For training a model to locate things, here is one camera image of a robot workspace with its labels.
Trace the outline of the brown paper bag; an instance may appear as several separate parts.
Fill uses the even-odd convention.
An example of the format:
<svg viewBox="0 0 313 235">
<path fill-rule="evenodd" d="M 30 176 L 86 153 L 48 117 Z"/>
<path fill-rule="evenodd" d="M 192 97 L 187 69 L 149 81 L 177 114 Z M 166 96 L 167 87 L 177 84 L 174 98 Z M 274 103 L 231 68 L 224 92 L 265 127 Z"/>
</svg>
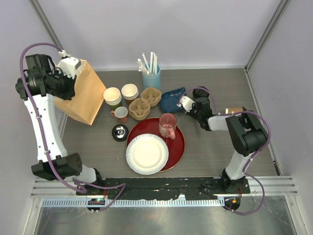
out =
<svg viewBox="0 0 313 235">
<path fill-rule="evenodd" d="M 55 106 L 72 119 L 92 125 L 104 101 L 104 83 L 86 60 L 81 60 L 81 73 L 74 84 L 71 100 L 55 98 Z"/>
</svg>

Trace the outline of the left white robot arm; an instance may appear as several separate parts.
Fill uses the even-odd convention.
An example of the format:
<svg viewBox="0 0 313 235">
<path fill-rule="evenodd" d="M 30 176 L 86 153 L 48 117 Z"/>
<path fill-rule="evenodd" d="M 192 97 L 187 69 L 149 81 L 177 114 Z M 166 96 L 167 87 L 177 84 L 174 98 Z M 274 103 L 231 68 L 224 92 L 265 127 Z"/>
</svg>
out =
<svg viewBox="0 0 313 235">
<path fill-rule="evenodd" d="M 37 164 L 32 173 L 48 181 L 73 178 L 75 191 L 100 195 L 104 183 L 99 171 L 83 165 L 78 153 L 69 154 L 60 136 L 55 108 L 74 120 L 91 125 L 104 101 L 106 87 L 86 60 L 63 57 L 58 64 L 45 54 L 26 57 L 15 89 L 30 114 L 36 142 Z"/>
</svg>

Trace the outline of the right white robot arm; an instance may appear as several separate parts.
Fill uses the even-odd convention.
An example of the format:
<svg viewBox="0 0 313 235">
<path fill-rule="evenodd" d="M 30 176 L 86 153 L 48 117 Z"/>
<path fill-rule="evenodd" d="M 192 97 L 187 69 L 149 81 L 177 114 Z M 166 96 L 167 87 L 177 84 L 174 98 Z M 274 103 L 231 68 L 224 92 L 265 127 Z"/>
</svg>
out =
<svg viewBox="0 0 313 235">
<path fill-rule="evenodd" d="M 221 188 L 233 193 L 246 178 L 246 170 L 251 161 L 268 144 L 271 130 L 266 120 L 258 113 L 240 109 L 227 109 L 225 113 L 213 114 L 208 97 L 189 98 L 182 95 L 178 105 L 185 114 L 195 119 L 206 131 L 227 131 L 234 153 L 221 176 Z"/>
</svg>

